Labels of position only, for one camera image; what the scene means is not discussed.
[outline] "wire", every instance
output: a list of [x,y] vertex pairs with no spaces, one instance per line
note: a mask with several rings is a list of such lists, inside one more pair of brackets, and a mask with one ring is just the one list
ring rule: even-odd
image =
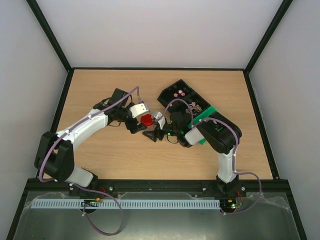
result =
[[121,212],[121,224],[120,224],[120,227],[119,227],[119,229],[118,229],[117,231],[115,231],[115,232],[113,232],[113,233],[108,233],[108,232],[102,231],[102,230],[100,230],[99,228],[97,228],[97,227],[94,225],[94,223],[90,220],[90,218],[87,216],[87,214],[86,214],[86,207],[87,207],[90,203],[84,205],[83,210],[82,210],[83,216],[86,217],[86,219],[89,221],[91,227],[93,227],[94,230],[96,230],[98,233],[100,233],[100,234],[102,234],[102,235],[105,235],[105,236],[114,236],[114,235],[117,235],[118,233],[120,233],[120,232],[122,231],[122,229],[123,229],[124,226],[125,226],[126,217],[125,217],[124,210],[122,209],[122,207],[121,207],[121,205],[120,205],[120,203],[118,202],[117,199],[115,199],[113,196],[111,196],[110,194],[108,194],[108,193],[106,193],[106,192],[103,192],[103,191],[97,191],[97,190],[87,189],[87,188],[82,187],[82,186],[80,186],[80,185],[78,185],[78,184],[73,184],[73,185],[76,186],[77,188],[83,190],[83,191],[90,192],[90,193],[96,193],[96,194],[103,194],[103,195],[111,198],[111,199],[118,205],[118,207],[119,207],[119,209],[120,209],[120,212]]
[[170,140],[169,140],[169,135],[166,136],[166,139],[167,139],[168,142],[171,143],[171,144],[177,144],[177,143],[179,142],[178,140],[177,140],[176,142],[170,141]]
[[242,195],[241,195],[241,193],[238,191],[238,189],[235,188],[235,192],[238,194],[238,197],[236,197],[236,199],[240,198],[240,199],[241,199],[241,203],[244,204],[244,200],[242,199]]
[[124,95],[121,99],[119,99],[118,101],[116,101],[114,104],[106,107],[105,109],[102,109],[101,111],[98,111],[94,114],[92,114],[90,117],[84,117],[83,119],[79,120],[78,122],[76,122],[74,125],[72,125],[67,132],[63,133],[50,147],[49,151],[47,152],[47,154],[45,155],[42,165],[40,167],[40,171],[39,171],[39,180],[42,183],[46,183],[49,181],[54,180],[53,178],[48,178],[48,179],[44,179],[44,169],[46,166],[46,163],[51,155],[51,153],[53,152],[53,150],[55,149],[55,147],[58,145],[58,143],[70,132],[72,132],[72,130],[74,130],[76,127],[78,127],[79,125],[83,124],[84,122],[88,121],[91,118],[94,118],[95,116],[104,113],[105,111],[108,111],[109,109],[113,108],[114,106],[116,106],[117,104],[121,103],[124,99],[128,98],[132,93],[134,93],[136,91],[136,94],[138,96],[139,101],[141,101],[140,95],[139,95],[139,86],[136,86],[133,90],[131,90],[129,93],[127,93],[126,95]]
[[241,213],[245,213],[247,211],[249,211],[250,209],[252,209],[259,201],[259,198],[262,194],[262,185],[261,185],[261,180],[260,178],[258,177],[257,174],[253,173],[253,172],[250,172],[250,171],[247,171],[247,172],[237,172],[236,171],[236,151],[238,149],[238,145],[239,145],[239,140],[238,140],[238,136],[236,134],[236,132],[228,125],[226,124],[224,121],[221,121],[219,119],[216,119],[216,118],[213,118],[213,117],[205,117],[204,119],[202,119],[201,121],[199,121],[194,127],[196,127],[198,124],[201,124],[203,121],[207,122],[207,121],[214,121],[214,122],[217,122],[217,123],[220,123],[222,124],[223,126],[225,126],[227,129],[229,129],[229,131],[232,133],[232,135],[234,136],[235,138],[235,145],[234,145],[234,148],[233,148],[233,151],[232,151],[232,171],[237,174],[237,175],[253,175],[256,177],[256,179],[258,180],[258,183],[259,183],[259,193],[258,193],[258,197],[256,198],[255,202],[250,206],[248,207],[247,209],[245,210],[242,210],[242,211],[237,211],[237,212],[225,212],[222,210],[221,208],[221,212],[223,212],[223,215],[236,215],[236,214],[241,214]]
[[222,208],[221,208],[221,212],[223,212],[223,215],[237,215],[237,214],[243,214],[243,213],[249,211],[250,209],[252,209],[252,208],[258,203],[258,201],[259,201],[259,199],[260,199],[260,196],[261,196],[261,194],[262,194],[261,180],[260,180],[260,178],[258,177],[258,175],[256,175],[256,174],[253,173],[253,172],[249,172],[249,171],[247,171],[247,172],[241,172],[241,173],[236,172],[235,174],[237,174],[237,175],[248,175],[248,174],[250,174],[250,175],[255,176],[256,179],[258,180],[258,183],[259,183],[259,193],[258,193],[258,197],[256,198],[256,200],[254,201],[254,203],[253,203],[251,206],[249,206],[247,209],[242,210],[242,211],[237,211],[237,212],[225,212],[225,211],[223,211]]
[[117,128],[117,127],[119,127],[120,125],[121,125],[121,122],[119,122],[118,126],[113,126],[113,125],[108,125],[108,126]]

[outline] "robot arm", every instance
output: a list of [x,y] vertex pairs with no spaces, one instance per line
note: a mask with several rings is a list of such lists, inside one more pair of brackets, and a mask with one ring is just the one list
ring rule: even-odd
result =
[[[216,121],[203,121],[190,130],[188,128],[189,122],[186,121],[181,112],[172,112],[170,114],[170,124],[167,123],[160,112],[155,112],[152,117],[155,119],[155,122],[157,122],[156,127],[152,131],[144,131],[143,134],[145,136],[154,142],[156,142],[157,139],[162,140],[164,135],[175,136],[177,141],[183,147],[187,148],[206,139],[211,147],[218,153],[219,169],[217,179],[227,185],[237,177],[235,174],[236,160],[233,157],[236,140],[234,135],[224,125]],[[226,123],[235,132],[239,141],[242,133],[235,124],[217,111],[209,117]]]
[[[144,124],[139,124],[137,120],[138,116],[149,112],[148,106],[143,102],[139,104],[131,102],[125,107],[127,103],[127,99],[125,99],[115,107],[97,114],[101,110],[104,110],[108,106],[111,106],[120,100],[126,94],[127,92],[116,89],[107,103],[105,102],[107,99],[97,103],[86,116],[75,124],[64,130],[58,131],[57,133],[46,132],[42,135],[34,166],[37,169],[40,169],[45,156],[54,142],[59,137],[67,133],[67,135],[64,136],[56,146],[55,151],[50,154],[44,167],[44,172],[59,182],[66,181],[69,183],[79,184],[82,187],[88,187],[92,184],[94,179],[98,179],[97,176],[75,165],[74,151],[77,147],[93,133],[107,125],[110,125],[113,121],[120,123],[124,122],[126,128],[130,130],[132,134],[147,128]],[[72,131],[69,131],[69,129],[75,125],[76,127],[73,128]]]

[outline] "purple cable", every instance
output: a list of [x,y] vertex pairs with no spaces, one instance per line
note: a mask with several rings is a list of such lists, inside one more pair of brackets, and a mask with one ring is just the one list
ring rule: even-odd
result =
[[[98,111],[94,114],[91,115],[91,118],[94,118],[95,116],[105,112],[105,111],[108,111],[109,109],[113,108],[114,106],[116,106],[117,104],[119,104],[120,102],[122,102],[124,99],[128,98],[131,94],[133,94],[135,91],[137,90],[137,96],[138,96],[138,101],[139,103],[142,102],[141,101],[141,98],[140,98],[140,95],[139,95],[139,86],[136,86],[133,90],[131,90],[129,93],[127,93],[125,96],[123,96],[120,100],[116,101],[114,104],[106,107],[105,109],[101,110],[101,111]],[[80,124],[83,124],[84,122],[88,121],[90,119],[89,116],[81,119],[80,121],[76,122],[72,127],[69,128],[69,133],[74,130],[76,127],[78,127]],[[49,178],[49,179],[44,179],[43,176],[44,176],[44,169],[45,169],[45,166],[46,166],[46,163],[50,157],[50,154],[53,152],[53,150],[55,149],[55,147],[58,145],[58,143],[67,135],[67,133],[65,132],[64,134],[62,134],[54,143],[53,145],[50,147],[49,151],[47,152],[47,154],[45,155],[44,157],[44,160],[43,160],[43,163],[40,167],[40,171],[39,171],[39,180],[40,182],[42,183],[46,183],[46,182],[49,182],[49,181],[52,181],[53,178]]]
[[189,106],[189,104],[188,104],[185,100],[183,100],[183,99],[181,99],[181,98],[176,98],[176,99],[173,99],[171,102],[169,102],[169,104],[166,106],[166,108],[165,108],[165,110],[164,110],[164,112],[163,112],[163,114],[162,114],[162,117],[159,118],[157,121],[159,121],[160,119],[162,119],[162,118],[165,117],[165,113],[167,112],[168,108],[169,108],[170,105],[171,105],[172,103],[174,103],[175,101],[181,101],[181,102],[183,102],[183,103],[187,106],[187,108],[190,110],[190,114],[191,114],[191,126],[193,126],[193,125],[194,125],[194,114],[193,114],[193,112],[192,112],[193,109]]
[[94,223],[90,220],[90,218],[87,216],[85,210],[86,210],[86,207],[88,206],[88,204],[84,205],[83,207],[83,214],[84,216],[86,217],[86,219],[89,221],[90,225],[93,227],[94,230],[96,230],[98,233],[102,234],[102,235],[105,235],[105,236],[113,236],[113,235],[117,235],[118,233],[121,232],[121,230],[124,228],[125,226],[125,220],[126,220],[126,217],[125,217],[125,213],[124,213],[124,210],[122,209],[120,203],[117,201],[117,199],[115,199],[113,196],[111,196],[110,194],[106,193],[106,192],[103,192],[103,191],[97,191],[97,190],[91,190],[91,189],[87,189],[85,187],[82,187],[78,184],[74,184],[74,186],[76,186],[77,188],[83,190],[83,191],[87,191],[87,192],[91,192],[91,193],[97,193],[97,194],[103,194],[109,198],[111,198],[119,207],[120,209],[120,212],[121,212],[121,224],[120,224],[120,227],[117,231],[113,232],[113,233],[108,233],[108,232],[105,232],[105,231],[101,231],[99,228],[97,228]]
[[223,212],[224,215],[236,215],[236,214],[242,214],[242,213],[245,213],[247,211],[249,211],[250,209],[252,209],[259,201],[259,198],[262,194],[262,185],[261,185],[261,180],[260,178],[258,177],[258,175],[256,175],[255,173],[253,172],[242,172],[242,173],[238,173],[236,172],[236,151],[237,151],[237,148],[238,148],[238,145],[239,145],[239,141],[238,141],[238,136],[236,134],[236,132],[228,125],[226,124],[224,121],[221,121],[219,119],[216,119],[216,118],[213,118],[213,117],[205,117],[204,119],[202,119],[201,121],[199,121],[194,127],[196,127],[198,124],[201,124],[203,121],[207,122],[207,121],[215,121],[217,123],[220,123],[222,124],[223,126],[225,126],[231,133],[232,135],[234,136],[235,138],[235,146],[233,148],[233,151],[232,151],[232,171],[237,174],[237,175],[247,175],[247,174],[250,174],[250,175],[253,175],[256,177],[256,179],[258,180],[258,183],[259,183],[259,193],[258,193],[258,197],[257,199],[255,200],[255,202],[250,206],[248,207],[247,209],[245,210],[242,210],[242,211],[237,211],[237,212],[225,212],[221,209],[221,211]]
[[224,215],[237,215],[237,214],[243,214],[243,213],[249,211],[250,209],[252,209],[252,208],[258,203],[259,198],[260,198],[260,196],[261,196],[261,194],[262,194],[261,180],[260,180],[260,178],[258,177],[257,174],[255,174],[255,173],[253,173],[253,172],[250,172],[250,171],[241,172],[241,173],[236,172],[235,174],[237,174],[237,175],[247,175],[247,174],[250,174],[250,175],[255,176],[256,179],[258,180],[258,183],[259,183],[259,193],[258,193],[258,197],[256,198],[256,200],[254,201],[254,203],[253,203],[250,207],[248,207],[247,209],[242,210],[242,211],[225,212],[225,211],[223,211],[222,208],[221,208],[221,212],[223,212]]

